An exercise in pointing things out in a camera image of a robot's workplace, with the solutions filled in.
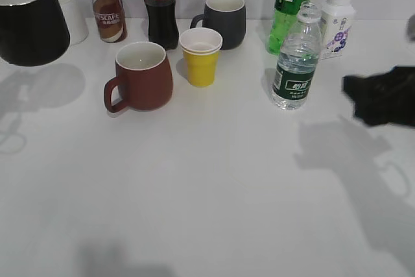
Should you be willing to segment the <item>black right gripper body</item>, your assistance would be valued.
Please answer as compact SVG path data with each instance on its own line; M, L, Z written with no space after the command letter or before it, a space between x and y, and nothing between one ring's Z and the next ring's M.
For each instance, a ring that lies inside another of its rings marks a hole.
M395 66L368 77L347 75L342 79L342 91L353 102L353 116L366 125L414 127L413 66Z

